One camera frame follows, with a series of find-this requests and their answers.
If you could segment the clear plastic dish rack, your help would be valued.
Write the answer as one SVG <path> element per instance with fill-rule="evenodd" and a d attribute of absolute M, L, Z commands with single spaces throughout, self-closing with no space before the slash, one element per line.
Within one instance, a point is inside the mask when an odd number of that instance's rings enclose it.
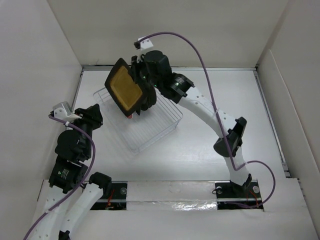
<path fill-rule="evenodd" d="M 126 117 L 106 88 L 93 94 L 100 109 L 125 146 L 134 155 L 174 131 L 183 113 L 170 100 L 156 91 L 156 104 L 140 114 Z"/>

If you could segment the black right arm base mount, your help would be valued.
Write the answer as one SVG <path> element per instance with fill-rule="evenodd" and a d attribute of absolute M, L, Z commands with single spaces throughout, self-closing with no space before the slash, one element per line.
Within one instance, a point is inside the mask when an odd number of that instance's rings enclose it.
<path fill-rule="evenodd" d="M 248 189 L 243 192 L 235 192 L 229 181 L 215 182 L 215 188 L 211 192 L 216 196 L 218 210 L 260 209 L 262 197 L 259 184 L 253 180 Z"/>

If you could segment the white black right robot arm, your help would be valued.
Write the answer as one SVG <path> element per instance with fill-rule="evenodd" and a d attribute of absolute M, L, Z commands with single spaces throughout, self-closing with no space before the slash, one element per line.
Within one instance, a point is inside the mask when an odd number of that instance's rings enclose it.
<path fill-rule="evenodd" d="M 159 50 L 134 55 L 130 64 L 131 76 L 136 83 L 158 90 L 163 97 L 195 114 L 217 134 L 213 149 L 226 162 L 231 191 L 237 197 L 246 194 L 252 181 L 241 149 L 247 120 L 219 110 L 189 78 L 173 72 L 168 57 Z"/>

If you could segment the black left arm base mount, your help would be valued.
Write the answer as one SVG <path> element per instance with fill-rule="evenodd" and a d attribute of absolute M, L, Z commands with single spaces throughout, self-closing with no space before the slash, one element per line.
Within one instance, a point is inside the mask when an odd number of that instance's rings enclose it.
<path fill-rule="evenodd" d="M 128 183 L 115 181 L 107 195 L 103 195 L 91 207 L 92 211 L 122 211 L 127 209 Z"/>

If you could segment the square yellow plate dark rim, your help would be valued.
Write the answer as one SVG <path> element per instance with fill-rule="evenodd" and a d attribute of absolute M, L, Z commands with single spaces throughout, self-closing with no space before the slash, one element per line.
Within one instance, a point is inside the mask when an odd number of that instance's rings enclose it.
<path fill-rule="evenodd" d="M 126 117 L 132 115 L 147 97 L 146 89 L 133 80 L 131 68 L 123 58 L 113 65 L 104 86 Z"/>

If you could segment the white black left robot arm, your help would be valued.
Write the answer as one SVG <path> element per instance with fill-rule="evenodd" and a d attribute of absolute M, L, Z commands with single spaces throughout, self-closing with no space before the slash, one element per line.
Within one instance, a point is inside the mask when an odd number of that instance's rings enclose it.
<path fill-rule="evenodd" d="M 111 177 L 100 172 L 89 175 L 96 157 L 93 131 L 103 125 L 100 106 L 72 110 L 65 101 L 48 117 L 66 130 L 57 138 L 43 213 L 25 234 L 26 240 L 72 239 L 96 201 L 112 194 Z"/>

